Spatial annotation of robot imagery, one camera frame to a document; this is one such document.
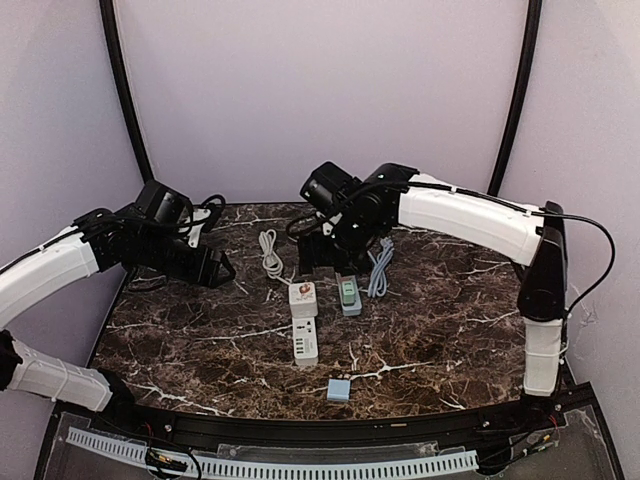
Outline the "green plug adapter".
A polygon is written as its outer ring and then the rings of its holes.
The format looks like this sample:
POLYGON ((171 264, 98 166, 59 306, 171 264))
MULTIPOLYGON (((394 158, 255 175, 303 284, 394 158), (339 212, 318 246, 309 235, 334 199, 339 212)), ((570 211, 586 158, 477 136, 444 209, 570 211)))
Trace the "green plug adapter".
POLYGON ((354 306, 357 302, 357 283, 353 277, 345 277, 340 281, 341 303, 344 307, 354 306))

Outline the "blue-grey power strip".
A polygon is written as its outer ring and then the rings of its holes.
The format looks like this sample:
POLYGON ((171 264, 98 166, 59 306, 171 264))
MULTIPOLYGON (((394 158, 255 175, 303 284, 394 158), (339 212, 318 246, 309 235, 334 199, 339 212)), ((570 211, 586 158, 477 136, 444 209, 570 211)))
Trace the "blue-grey power strip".
POLYGON ((345 317, 358 316, 362 312, 362 301, 354 275, 343 276, 336 274, 340 305, 345 317))

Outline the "white cube socket adapter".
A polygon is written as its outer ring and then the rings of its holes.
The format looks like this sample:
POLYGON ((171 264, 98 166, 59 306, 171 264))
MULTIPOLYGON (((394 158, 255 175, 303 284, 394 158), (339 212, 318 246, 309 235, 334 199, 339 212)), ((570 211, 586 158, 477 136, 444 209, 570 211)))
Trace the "white cube socket adapter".
POLYGON ((292 283, 288 287, 288 300, 294 319, 318 315, 316 288, 313 282, 292 283))

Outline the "white power strip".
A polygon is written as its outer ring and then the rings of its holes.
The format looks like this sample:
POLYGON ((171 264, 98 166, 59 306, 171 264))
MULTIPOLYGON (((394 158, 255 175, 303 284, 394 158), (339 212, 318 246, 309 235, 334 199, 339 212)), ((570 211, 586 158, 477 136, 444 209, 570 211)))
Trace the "white power strip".
POLYGON ((292 334, 295 364, 299 367, 315 366, 319 357, 315 318, 294 318, 292 334))

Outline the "blue plug adapter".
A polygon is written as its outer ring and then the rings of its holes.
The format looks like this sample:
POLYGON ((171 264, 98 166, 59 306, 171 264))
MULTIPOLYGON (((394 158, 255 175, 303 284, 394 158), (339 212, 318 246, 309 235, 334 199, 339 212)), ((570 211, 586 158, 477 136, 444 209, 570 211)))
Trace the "blue plug adapter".
POLYGON ((345 379, 330 379, 327 387, 327 400, 331 402, 348 402, 351 382, 345 379))

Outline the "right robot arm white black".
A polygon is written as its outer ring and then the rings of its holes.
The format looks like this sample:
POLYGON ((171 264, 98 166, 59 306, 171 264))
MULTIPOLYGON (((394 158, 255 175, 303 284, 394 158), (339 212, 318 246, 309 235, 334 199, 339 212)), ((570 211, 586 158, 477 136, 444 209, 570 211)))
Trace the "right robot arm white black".
POLYGON ((516 267, 517 309, 525 323, 523 392, 528 397, 510 413, 521 434, 534 432, 549 416, 567 350, 568 252, 565 223, 599 222, 572 216, 554 202, 539 207, 510 202, 458 187, 396 163, 379 166, 365 179, 331 161, 312 171, 300 190, 313 208, 307 227, 287 225, 297 244, 299 270, 331 267, 342 275, 370 273, 368 251, 377 239, 403 226, 449 235, 492 250, 516 267))

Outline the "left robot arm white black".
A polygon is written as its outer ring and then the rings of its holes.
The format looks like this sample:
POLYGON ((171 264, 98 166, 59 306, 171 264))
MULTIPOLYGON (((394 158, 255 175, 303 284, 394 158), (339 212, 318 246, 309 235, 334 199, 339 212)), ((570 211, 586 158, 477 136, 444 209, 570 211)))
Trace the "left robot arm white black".
POLYGON ((146 267, 191 285, 216 288, 234 279, 226 254, 199 241, 210 213, 183 224, 136 214, 90 212, 1 269, 1 388, 66 402, 93 412, 120 436, 141 427, 140 412, 116 374, 83 368, 15 338, 9 324, 57 291, 121 264, 146 267))

